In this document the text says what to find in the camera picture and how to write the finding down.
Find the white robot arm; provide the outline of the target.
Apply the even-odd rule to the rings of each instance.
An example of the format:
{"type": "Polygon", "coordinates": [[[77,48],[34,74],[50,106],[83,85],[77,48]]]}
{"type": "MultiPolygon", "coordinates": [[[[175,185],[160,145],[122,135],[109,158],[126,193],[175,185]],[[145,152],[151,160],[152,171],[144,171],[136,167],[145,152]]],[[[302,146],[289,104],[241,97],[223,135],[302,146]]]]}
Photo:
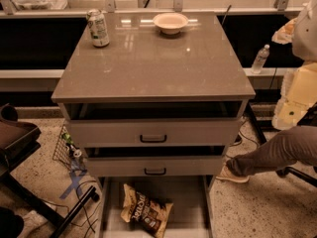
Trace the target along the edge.
{"type": "Polygon", "coordinates": [[[285,130],[295,126],[317,103],[317,0],[305,3],[299,15],[271,39],[291,44],[292,53],[302,60],[301,66],[284,74],[271,120],[275,129],[285,130]]]}

